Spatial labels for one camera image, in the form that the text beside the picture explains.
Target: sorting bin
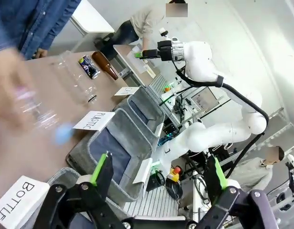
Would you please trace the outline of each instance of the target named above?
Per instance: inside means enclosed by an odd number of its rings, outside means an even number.
[[[146,88],[140,86],[133,95],[125,98],[115,107],[118,108],[126,111],[155,150],[159,140],[156,128],[164,122],[165,114]]]
[[[143,160],[151,157],[152,146],[123,109],[102,131],[88,133],[66,157],[82,175],[92,174],[103,153],[112,153],[114,175],[108,197],[122,206],[137,200],[143,183],[133,184]]]

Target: brown table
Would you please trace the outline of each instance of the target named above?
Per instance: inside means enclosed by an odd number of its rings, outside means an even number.
[[[134,67],[134,65],[130,62],[129,58],[127,57],[127,55],[129,54],[129,52],[132,50],[134,46],[135,45],[127,45],[127,44],[114,45],[114,49],[116,50],[118,55],[122,58],[122,60],[129,66],[133,74],[136,76],[137,80],[141,82],[143,86],[149,86],[149,84],[153,81],[153,78],[146,71],[140,74],[138,70]],[[156,76],[160,74],[160,70],[157,67],[154,67],[151,63],[148,63],[148,65],[154,71]]]
[[[92,52],[74,53],[71,55],[73,64],[85,54]],[[27,61],[27,66],[33,76],[38,89],[40,101],[57,113],[60,121],[76,123],[89,110],[111,111],[123,96],[113,96],[121,87],[127,86],[123,79],[113,80],[106,73],[101,72],[98,77],[91,80],[86,76],[84,83],[94,83],[97,88],[97,100],[88,106],[75,102],[66,87],[58,80],[53,63],[57,57],[47,57]],[[0,123],[0,197],[22,175],[40,181],[47,181],[60,168],[66,167],[66,155],[86,134],[76,131],[75,136],[68,143],[57,146],[52,143],[53,130],[34,128],[27,132],[15,132]]]

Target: blue denim jacket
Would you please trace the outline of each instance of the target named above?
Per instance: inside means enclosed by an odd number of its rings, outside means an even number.
[[[0,50],[15,46],[30,59],[48,50],[81,0],[0,0]]]

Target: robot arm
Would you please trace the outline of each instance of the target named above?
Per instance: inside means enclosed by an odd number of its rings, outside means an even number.
[[[206,42],[183,43],[177,38],[172,38],[172,41],[158,42],[158,50],[143,51],[142,58],[150,57],[161,58],[162,61],[185,61],[187,77],[175,67],[177,74],[190,86],[221,87],[232,100],[242,105],[242,120],[215,124],[209,128],[201,123],[194,123],[177,137],[157,148],[156,156],[162,165],[164,175],[169,172],[171,162],[186,154],[188,150],[202,152],[217,145],[244,141],[251,134],[257,135],[258,138],[254,139],[256,142],[266,129],[268,116],[260,109],[262,104],[260,93],[215,70],[211,64],[212,50]],[[249,148],[248,145],[243,150],[243,154]]]

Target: gray shirt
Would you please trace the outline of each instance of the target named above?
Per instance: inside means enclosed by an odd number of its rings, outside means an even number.
[[[263,161],[256,157],[241,162],[229,179],[238,181],[244,192],[250,192],[252,189],[264,190],[272,179],[273,166],[266,166]]]

